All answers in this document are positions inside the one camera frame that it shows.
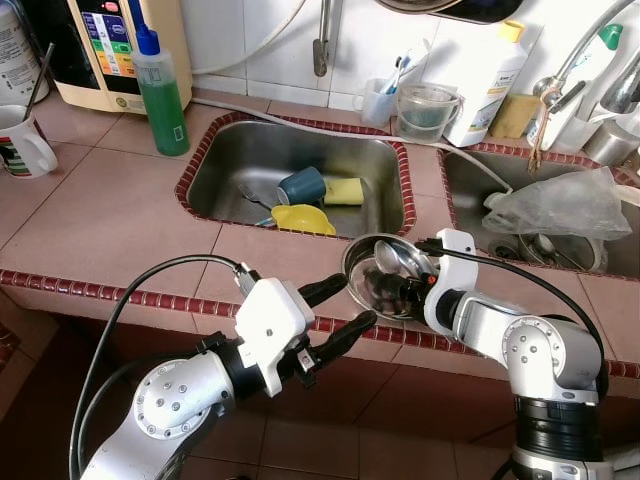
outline kitchen counter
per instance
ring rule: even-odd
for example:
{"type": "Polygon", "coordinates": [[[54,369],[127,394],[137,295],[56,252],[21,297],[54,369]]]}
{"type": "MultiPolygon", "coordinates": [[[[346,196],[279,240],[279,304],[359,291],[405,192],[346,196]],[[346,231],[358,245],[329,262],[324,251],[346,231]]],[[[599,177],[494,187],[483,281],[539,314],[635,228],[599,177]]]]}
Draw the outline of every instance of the kitchen counter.
{"type": "MultiPolygon", "coordinates": [[[[276,115],[360,126],[355,113],[197,92],[276,115]]],[[[190,105],[186,110],[190,152],[160,155],[144,117],[66,105],[53,93],[35,108],[60,168],[33,180],[0,174],[0,284],[19,305],[81,317],[106,319],[114,297],[138,274],[163,260],[190,253],[215,253],[244,261],[263,276],[297,286],[340,269],[348,241],[202,220],[174,195],[198,144],[216,118],[228,111],[190,105]]],[[[489,142],[477,148],[503,151],[518,142],[489,142]]],[[[406,145],[417,220],[406,237],[433,236],[453,227],[439,153],[406,145]]],[[[576,300],[603,337],[614,387],[640,398],[640,282],[526,266],[576,300]]],[[[225,268],[181,265],[150,279],[148,293],[133,298],[121,321],[193,334],[233,334],[242,296],[225,268]]],[[[478,290],[532,312],[573,316],[564,304],[520,277],[480,266],[478,290]]],[[[345,292],[315,309],[312,342],[354,318],[360,308],[345,292]]],[[[434,335],[418,323],[381,321],[351,356],[505,379],[495,362],[434,335]]]]}

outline red tile edging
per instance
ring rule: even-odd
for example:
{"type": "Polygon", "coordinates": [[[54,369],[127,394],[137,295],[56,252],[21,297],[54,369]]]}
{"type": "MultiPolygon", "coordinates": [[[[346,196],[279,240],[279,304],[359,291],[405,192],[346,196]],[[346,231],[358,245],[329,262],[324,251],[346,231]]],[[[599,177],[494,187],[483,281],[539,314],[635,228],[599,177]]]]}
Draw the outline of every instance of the red tile edging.
{"type": "Polygon", "coordinates": [[[0,373],[18,349],[20,338],[0,322],[0,373]]]}
{"type": "MultiPolygon", "coordinates": [[[[276,115],[276,116],[288,122],[294,122],[300,125],[318,128],[321,130],[331,130],[334,132],[355,133],[355,134],[361,134],[361,135],[364,134],[364,135],[390,136],[387,132],[384,132],[382,130],[377,130],[375,128],[370,128],[370,127],[356,127],[353,125],[345,125],[342,123],[323,122],[319,120],[308,120],[308,119],[287,117],[287,116],[281,116],[281,115],[276,115]]],[[[189,212],[191,215],[193,215],[198,219],[215,221],[215,222],[230,224],[230,225],[243,225],[246,227],[267,228],[270,230],[278,230],[276,227],[263,227],[263,226],[248,224],[248,223],[242,223],[242,222],[231,222],[228,220],[207,218],[198,214],[195,210],[191,208],[191,206],[187,202],[187,192],[189,191],[189,187],[191,186],[191,183],[193,182],[193,179],[195,178],[198,172],[198,169],[200,168],[200,165],[202,164],[202,161],[204,160],[204,157],[207,154],[207,151],[211,147],[211,144],[213,143],[213,139],[218,133],[218,131],[224,126],[230,125],[235,122],[240,122],[243,120],[259,120],[259,119],[251,115],[248,115],[246,113],[232,112],[232,113],[227,113],[226,115],[223,115],[221,117],[218,117],[213,122],[211,122],[211,125],[209,126],[209,129],[205,132],[204,136],[202,137],[202,140],[200,141],[200,144],[198,145],[196,152],[193,154],[193,157],[187,164],[187,167],[184,173],[178,180],[178,183],[174,189],[174,193],[178,201],[180,202],[180,205],[182,205],[182,207],[187,212],[189,212]]],[[[411,228],[413,228],[417,219],[416,207],[413,200],[413,191],[411,189],[411,178],[409,176],[409,155],[407,153],[407,149],[402,143],[400,142],[387,142],[387,143],[395,150],[396,156],[398,159],[398,170],[400,172],[400,188],[401,188],[402,202],[404,204],[404,223],[402,224],[402,227],[400,227],[400,230],[397,232],[397,235],[404,236],[411,230],[411,228]]],[[[327,235],[319,235],[319,234],[314,234],[309,232],[301,232],[297,230],[279,229],[278,231],[296,233],[301,235],[311,235],[315,237],[327,236],[327,235]]],[[[331,236],[331,237],[339,238],[342,240],[351,240],[351,238],[349,237],[341,237],[341,236],[337,236],[337,237],[331,236]]]]}
{"type": "MultiPolygon", "coordinates": [[[[0,270],[0,285],[41,290],[61,295],[109,300],[113,302],[121,298],[125,291],[124,288],[120,287],[77,282],[55,277],[44,277],[42,275],[14,272],[11,270],[0,270]]],[[[135,291],[133,295],[131,295],[129,303],[143,305],[145,307],[216,315],[227,318],[234,318],[240,308],[240,305],[233,303],[189,298],[165,293],[148,292],[144,290],[135,291]]],[[[333,333],[345,324],[345,320],[317,316],[311,330],[333,333]]],[[[3,337],[2,332],[2,325],[0,324],[0,340],[3,337]]],[[[364,338],[379,342],[397,343],[400,345],[408,345],[418,348],[428,348],[431,350],[478,356],[477,353],[468,349],[464,345],[457,342],[451,342],[448,338],[442,335],[430,332],[416,332],[412,330],[405,330],[403,328],[376,325],[364,335],[364,338]]],[[[2,344],[0,344],[0,369],[2,367],[1,355],[2,344]]],[[[606,363],[609,375],[612,377],[640,379],[640,364],[621,362],[618,360],[606,360],[606,363]]]]}
{"type": "MultiPolygon", "coordinates": [[[[510,147],[506,145],[498,145],[495,143],[478,143],[476,145],[471,145],[466,147],[465,150],[472,152],[483,152],[483,153],[498,153],[504,155],[512,155],[515,157],[524,157],[528,158],[531,152],[528,148],[521,147],[510,147]]],[[[455,209],[453,206],[453,198],[451,196],[451,191],[449,189],[449,182],[447,180],[447,174],[444,168],[444,157],[449,152],[445,152],[444,150],[437,150],[436,155],[438,158],[438,164],[440,166],[440,175],[442,178],[442,183],[444,186],[445,195],[447,198],[447,206],[449,207],[449,217],[451,218],[451,223],[453,224],[453,228],[460,229],[460,224],[458,223],[458,218],[455,214],[455,209]]],[[[543,162],[555,162],[555,163],[566,163],[571,165],[581,165],[585,168],[600,168],[602,165],[593,162],[592,160],[582,157],[579,155],[567,155],[564,153],[556,153],[556,152],[542,152],[542,161],[543,162]]],[[[633,181],[631,177],[629,177],[624,172],[620,171],[617,168],[612,169],[613,178],[620,185],[629,185],[632,187],[636,187],[636,183],[633,181]]],[[[568,270],[570,272],[575,272],[575,270],[566,269],[564,267],[552,266],[552,265],[540,265],[539,263],[531,263],[525,262],[522,260],[509,260],[510,263],[515,263],[517,265],[527,265],[531,267],[537,268],[547,268],[551,270],[568,270]]],[[[640,282],[640,279],[633,277],[625,277],[623,275],[613,275],[610,273],[591,273],[591,272],[581,272],[581,275],[593,275],[596,277],[606,277],[606,278],[617,278],[619,280],[626,280],[629,282],[640,282]]]]}

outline stainless steel sink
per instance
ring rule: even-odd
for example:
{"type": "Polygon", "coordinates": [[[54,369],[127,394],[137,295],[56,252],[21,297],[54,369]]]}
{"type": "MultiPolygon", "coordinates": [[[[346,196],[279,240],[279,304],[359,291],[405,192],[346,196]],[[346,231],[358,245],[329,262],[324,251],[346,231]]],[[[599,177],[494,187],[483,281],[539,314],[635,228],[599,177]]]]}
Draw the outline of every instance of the stainless steel sink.
{"type": "Polygon", "coordinates": [[[254,224],[268,210],[245,199],[238,184],[263,202],[278,203],[283,178],[316,167],[325,179],[362,179],[364,205],[321,206],[337,235],[396,233],[404,223],[398,158],[388,144],[337,138],[272,123],[246,120],[220,129],[189,191],[187,202],[198,214],[216,220],[254,224]]]}
{"type": "MultiPolygon", "coordinates": [[[[471,152],[483,164],[497,173],[514,190],[535,181],[548,180],[585,167],[556,162],[543,162],[535,178],[527,173],[527,159],[511,155],[471,152]]],[[[493,192],[504,189],[472,163],[448,154],[444,157],[446,181],[453,199],[458,228],[471,233],[476,246],[492,253],[496,244],[515,245],[514,235],[491,232],[482,226],[482,218],[489,213],[483,206],[484,199],[493,192]]],[[[606,273],[640,278],[640,209],[623,203],[622,213],[629,221],[633,233],[620,240],[604,242],[608,254],[606,273]]]]}

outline blue cup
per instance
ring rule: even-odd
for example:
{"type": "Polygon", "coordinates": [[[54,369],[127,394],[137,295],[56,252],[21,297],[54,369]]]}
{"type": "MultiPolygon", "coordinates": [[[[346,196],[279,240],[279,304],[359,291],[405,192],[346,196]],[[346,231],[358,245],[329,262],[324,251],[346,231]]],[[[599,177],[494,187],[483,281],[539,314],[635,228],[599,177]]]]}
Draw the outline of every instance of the blue cup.
{"type": "Polygon", "coordinates": [[[327,193],[324,178],[315,167],[307,167],[278,184],[278,200],[282,205],[313,203],[327,193]]]}

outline yellow bottle cap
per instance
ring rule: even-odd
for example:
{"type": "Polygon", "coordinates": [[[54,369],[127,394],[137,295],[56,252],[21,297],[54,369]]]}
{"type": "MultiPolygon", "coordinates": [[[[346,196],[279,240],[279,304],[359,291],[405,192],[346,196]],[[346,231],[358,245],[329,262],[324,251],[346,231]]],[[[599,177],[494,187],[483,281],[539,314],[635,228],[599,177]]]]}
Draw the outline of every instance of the yellow bottle cap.
{"type": "Polygon", "coordinates": [[[507,20],[500,26],[498,37],[511,43],[518,43],[526,27],[520,22],[507,20]]]}

